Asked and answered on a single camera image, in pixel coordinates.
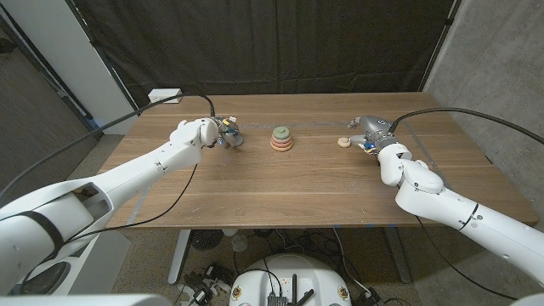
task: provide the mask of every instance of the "cable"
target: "cable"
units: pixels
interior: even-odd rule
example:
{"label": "cable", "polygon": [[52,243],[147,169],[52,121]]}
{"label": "cable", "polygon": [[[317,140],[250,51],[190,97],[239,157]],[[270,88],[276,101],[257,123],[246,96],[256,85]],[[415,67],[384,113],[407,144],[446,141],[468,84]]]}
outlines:
{"label": "cable", "polygon": [[286,250],[286,249],[290,249],[292,247],[301,247],[303,249],[303,254],[304,254],[304,246],[301,246],[299,244],[297,245],[293,245],[293,246],[287,246],[286,244],[286,239],[283,238],[283,236],[280,234],[280,231],[278,231],[278,229],[275,230],[275,232],[281,237],[281,239],[283,240],[283,249]]}
{"label": "cable", "polygon": [[470,281],[471,283],[473,283],[474,285],[486,290],[487,292],[491,292],[493,294],[496,294],[498,295],[499,297],[503,297],[503,298],[508,298],[508,299],[511,299],[513,301],[517,301],[518,299],[515,298],[515,297],[510,297],[506,294],[503,294],[503,293],[500,293],[500,292],[496,292],[494,290],[491,290],[485,286],[482,286],[480,285],[479,283],[477,283],[475,280],[472,280],[471,278],[469,278],[468,276],[464,275],[458,268],[454,267],[453,264],[450,263],[450,261],[448,259],[446,259],[446,257],[442,254],[442,252],[436,247],[436,245],[434,244],[434,241],[433,239],[431,238],[431,235],[427,232],[427,229],[425,228],[425,226],[423,225],[422,223],[422,220],[419,219],[418,216],[416,216],[417,218],[417,222],[419,222],[419,224],[422,226],[422,229],[423,231],[425,231],[425,235],[427,235],[427,238],[429,239],[429,241],[431,241],[431,244],[433,245],[434,247],[434,250],[436,250],[436,252],[442,257],[442,259],[444,259],[445,262],[448,263],[448,265],[454,269],[460,276],[464,277],[467,281]]}
{"label": "cable", "polygon": [[334,231],[334,235],[336,235],[337,239],[338,239],[338,244],[340,245],[340,251],[342,252],[342,261],[343,261],[343,267],[344,269],[346,270],[346,273],[348,274],[349,278],[351,278],[351,280],[353,282],[355,282],[355,284],[359,285],[361,288],[365,289],[366,293],[368,293],[370,295],[370,297],[372,296],[372,292],[370,290],[368,290],[368,288],[366,288],[363,284],[361,284],[360,282],[358,282],[352,275],[351,273],[349,273],[349,270],[348,270],[348,267],[346,265],[346,257],[344,255],[344,252],[343,252],[343,247],[342,247],[342,241],[340,241],[340,237],[338,236],[338,233],[337,233],[337,229],[335,228],[332,228],[332,230]]}
{"label": "cable", "polygon": [[173,306],[176,306],[176,303],[178,302],[179,298],[181,298],[181,295],[184,294],[185,285],[183,288],[181,288],[181,292],[179,293],[178,297],[176,297],[176,300],[173,301]]}
{"label": "cable", "polygon": [[403,300],[402,298],[398,298],[398,297],[391,297],[389,300],[383,302],[383,303],[389,303],[389,302],[392,302],[392,301],[395,301],[397,303],[400,303],[401,306],[404,306],[403,303],[407,303],[408,306],[411,306],[410,303],[408,303],[408,301],[406,300]]}
{"label": "cable", "polygon": [[213,103],[212,101],[205,95],[200,95],[200,94],[192,94],[192,93],[180,93],[180,94],[176,94],[172,97],[168,97],[168,98],[165,98],[165,99],[160,99],[158,101],[156,101],[155,103],[149,103],[148,105],[138,109],[138,110],[135,110],[133,112],[130,112],[128,114],[126,114],[125,116],[122,116],[110,123],[107,123],[105,124],[104,126],[102,127],[99,127],[97,129],[94,129],[93,131],[83,135],[82,137],[80,137],[79,139],[76,139],[72,142],[70,142],[69,144],[65,145],[64,147],[56,150],[55,152],[52,152],[50,153],[49,155],[45,156],[44,158],[40,159],[39,161],[36,161],[34,162],[30,167],[28,167],[27,169],[25,169],[23,172],[19,173],[14,179],[11,180],[11,182],[9,182],[6,187],[4,187],[2,189],[2,192],[0,192],[0,207],[2,206],[2,199],[5,197],[5,195],[8,193],[9,190],[11,190],[13,188],[13,186],[19,182],[25,175],[27,175],[30,171],[32,171],[35,167],[38,167],[40,166],[41,164],[43,164],[44,162],[50,160],[51,158],[57,156],[58,154],[70,149],[72,146],[74,145],[77,145],[79,144],[80,142],[82,142],[83,140],[91,137],[91,136],[94,136],[102,131],[104,131],[105,129],[107,128],[111,128],[113,127],[114,125],[116,125],[117,123],[120,123],[120,122],[123,122],[125,120],[127,120],[128,118],[132,117],[132,116],[135,116],[135,115],[138,115],[138,114],[141,114],[142,112],[144,111],[147,111],[148,109],[152,108],[152,107],[155,107],[157,105],[160,105],[166,101],[169,101],[171,99],[176,99],[176,98],[183,98],[183,97],[187,97],[187,96],[198,96],[198,97],[201,97],[203,99],[205,99],[206,101],[208,101],[208,103],[210,104],[210,116],[215,116],[215,109],[213,108]]}
{"label": "cable", "polygon": [[269,266],[266,264],[266,258],[263,258],[263,262],[264,262],[264,267],[266,267],[266,270],[269,271],[270,290],[272,290],[272,292],[274,292],[274,285],[272,285],[272,277],[270,277],[270,270],[269,270]]}
{"label": "cable", "polygon": [[146,223],[149,223],[151,221],[154,221],[154,220],[157,220],[158,218],[164,216],[165,214],[167,214],[168,212],[170,212],[170,210],[172,210],[172,208],[174,206],[176,206],[176,204],[178,204],[178,201],[179,199],[181,199],[181,196],[185,193],[185,191],[187,190],[187,187],[189,187],[189,184],[190,184],[190,181],[193,179],[193,176],[195,175],[195,171],[196,171],[196,166],[198,166],[198,164],[195,165],[195,168],[193,169],[193,173],[190,175],[190,178],[189,178],[189,181],[187,182],[187,185],[185,186],[185,188],[183,189],[183,191],[181,191],[181,194],[179,194],[178,196],[178,199],[176,199],[176,201],[164,212],[162,212],[161,214],[159,214],[158,216],[155,216],[154,218],[151,218],[151,219],[147,219],[145,221],[141,221],[141,222],[137,222],[135,224],[127,224],[127,225],[121,225],[121,226],[115,226],[115,227],[112,227],[112,228],[105,228],[105,229],[98,229],[98,230],[95,230],[95,231],[92,231],[92,232],[88,232],[87,234],[83,234],[83,235],[74,235],[72,236],[70,239],[68,239],[64,245],[70,243],[70,242],[73,242],[77,239],[80,239],[80,238],[83,238],[83,237],[86,237],[88,235],[94,235],[94,234],[98,234],[98,233],[101,233],[101,232],[105,232],[105,231],[108,231],[108,230],[119,230],[119,229],[126,229],[126,228],[129,228],[129,227],[133,227],[133,226],[136,226],[136,225],[141,225],[141,224],[146,224]]}
{"label": "cable", "polygon": [[272,276],[274,276],[275,280],[278,282],[278,286],[280,286],[280,297],[283,296],[283,291],[281,290],[281,283],[280,283],[280,279],[278,278],[278,276],[276,276],[274,273],[272,273],[271,271],[269,271],[267,269],[247,269],[242,274],[247,273],[247,272],[252,272],[252,271],[267,272],[267,273],[271,274]]}
{"label": "cable", "polygon": [[461,109],[461,108],[456,108],[456,107],[437,107],[437,108],[432,108],[432,109],[417,110],[417,111],[409,112],[409,113],[404,114],[403,116],[400,116],[399,118],[397,118],[397,120],[395,120],[393,122],[393,124],[391,125],[391,127],[389,128],[389,132],[393,133],[394,130],[399,125],[399,122],[401,122],[402,120],[404,120],[404,119],[406,119],[408,117],[415,116],[415,115],[426,114],[426,113],[430,113],[430,112],[437,112],[437,111],[461,112],[461,113],[465,113],[465,114],[469,114],[469,115],[473,115],[473,116],[478,116],[478,117],[481,117],[481,118],[484,118],[484,119],[487,119],[487,120],[491,120],[493,122],[497,122],[497,123],[500,123],[502,125],[505,125],[505,126],[507,126],[509,128],[513,128],[516,131],[521,132],[521,133],[531,137],[532,139],[534,139],[534,140],[536,140],[536,141],[538,141],[538,142],[540,142],[541,144],[544,145],[544,138],[543,137],[538,136],[537,134],[532,133],[531,131],[529,131],[529,130],[527,130],[525,128],[522,128],[519,125],[513,124],[511,122],[508,122],[506,120],[502,120],[502,119],[494,117],[494,116],[490,116],[490,115],[487,115],[487,114],[484,114],[484,113],[480,113],[480,112],[477,112],[477,111],[474,111],[474,110],[466,110],[466,109]]}

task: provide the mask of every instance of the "black backdrop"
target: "black backdrop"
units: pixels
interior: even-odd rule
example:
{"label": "black backdrop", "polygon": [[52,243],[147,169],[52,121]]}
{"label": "black backdrop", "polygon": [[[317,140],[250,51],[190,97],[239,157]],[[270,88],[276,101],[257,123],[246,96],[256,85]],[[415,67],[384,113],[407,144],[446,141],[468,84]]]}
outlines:
{"label": "black backdrop", "polygon": [[452,0],[75,0],[139,106],[199,94],[417,91]]}

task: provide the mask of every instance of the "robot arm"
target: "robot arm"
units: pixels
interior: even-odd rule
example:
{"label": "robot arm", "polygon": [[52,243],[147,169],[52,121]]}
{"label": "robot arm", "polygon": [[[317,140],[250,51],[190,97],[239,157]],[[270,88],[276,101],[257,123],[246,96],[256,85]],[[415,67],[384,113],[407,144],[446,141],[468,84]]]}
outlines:
{"label": "robot arm", "polygon": [[35,190],[0,209],[0,294],[42,262],[58,261],[87,245],[117,209],[168,173],[202,158],[202,147],[225,139],[241,145],[234,117],[182,121],[159,148],[90,178]]}
{"label": "robot arm", "polygon": [[423,161],[411,160],[408,149],[388,132],[389,122],[374,116],[352,122],[364,131],[352,140],[377,156],[382,181],[400,186],[395,201],[402,209],[459,230],[544,286],[543,233],[445,188]]}

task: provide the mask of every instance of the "small wooden piece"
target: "small wooden piece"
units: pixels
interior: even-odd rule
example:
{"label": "small wooden piece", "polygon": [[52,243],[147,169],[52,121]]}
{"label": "small wooden piece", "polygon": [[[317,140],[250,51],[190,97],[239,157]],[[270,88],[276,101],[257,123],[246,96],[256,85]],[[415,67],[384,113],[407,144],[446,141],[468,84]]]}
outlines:
{"label": "small wooden piece", "polygon": [[347,137],[341,137],[338,139],[338,145],[343,148],[349,148],[349,146],[351,145],[351,141],[349,141],[349,138]]}

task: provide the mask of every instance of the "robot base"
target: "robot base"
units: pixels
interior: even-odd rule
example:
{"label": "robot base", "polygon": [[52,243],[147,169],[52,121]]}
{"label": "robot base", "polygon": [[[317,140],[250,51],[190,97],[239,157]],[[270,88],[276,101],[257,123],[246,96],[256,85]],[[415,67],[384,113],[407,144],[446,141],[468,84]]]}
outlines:
{"label": "robot base", "polygon": [[296,299],[301,300],[306,292],[314,290],[304,306],[350,306],[351,299],[346,283],[333,269],[321,261],[300,254],[276,254],[259,260],[247,268],[236,278],[230,293],[229,306],[257,306],[267,305],[271,293],[269,274],[252,269],[266,269],[274,273],[280,280],[280,284],[273,275],[270,275],[274,295],[280,296],[282,301],[274,305],[291,304],[293,300],[293,275],[296,275]]}

